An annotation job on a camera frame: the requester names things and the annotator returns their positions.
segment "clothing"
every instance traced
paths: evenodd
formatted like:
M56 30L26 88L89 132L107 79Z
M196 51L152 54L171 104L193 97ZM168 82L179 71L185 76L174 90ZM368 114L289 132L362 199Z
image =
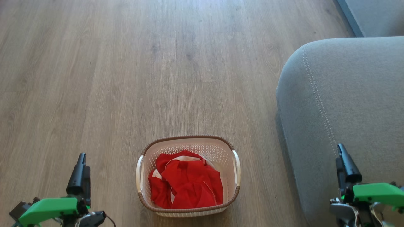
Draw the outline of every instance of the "clothing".
M149 175L151 199L165 209L191 209L223 203L220 172L187 150L160 154Z

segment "wooden floor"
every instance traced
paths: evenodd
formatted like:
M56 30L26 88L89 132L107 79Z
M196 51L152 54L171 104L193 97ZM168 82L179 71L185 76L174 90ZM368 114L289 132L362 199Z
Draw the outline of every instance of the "wooden floor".
M64 196L86 152L93 210L117 226L307 226L275 90L301 45L351 34L333 0L0 0L0 225L21 200ZM159 217L137 197L137 159L189 134L234 144L239 197Z

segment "green plastic bracket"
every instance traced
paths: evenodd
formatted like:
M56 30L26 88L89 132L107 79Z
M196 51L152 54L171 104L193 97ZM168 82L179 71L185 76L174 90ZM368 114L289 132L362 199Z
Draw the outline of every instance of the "green plastic bracket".
M78 214L76 198L47 198L39 200L18 219L24 226L38 225L40 223L55 217L64 215Z
M366 202L380 202L398 208L404 206L404 191L388 183L355 185L354 200Z

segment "black cable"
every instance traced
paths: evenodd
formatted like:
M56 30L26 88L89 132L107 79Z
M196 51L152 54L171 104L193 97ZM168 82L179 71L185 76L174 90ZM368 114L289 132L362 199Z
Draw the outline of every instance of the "black cable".
M115 222L112 220L112 218L110 218L107 214L105 214L105 216L107 216L107 218L112 222L112 224L114 225L114 227L116 227Z

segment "gray fabric upholstery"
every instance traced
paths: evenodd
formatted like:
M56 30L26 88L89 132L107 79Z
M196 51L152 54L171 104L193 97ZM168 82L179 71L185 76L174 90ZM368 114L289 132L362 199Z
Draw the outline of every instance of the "gray fabric upholstery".
M338 143L364 182L404 185L403 53L404 37L330 39L304 45L285 64L279 115L311 226L335 225L328 201L337 196ZM403 226L404 217L397 221Z
M404 35L403 0L338 0L357 37Z

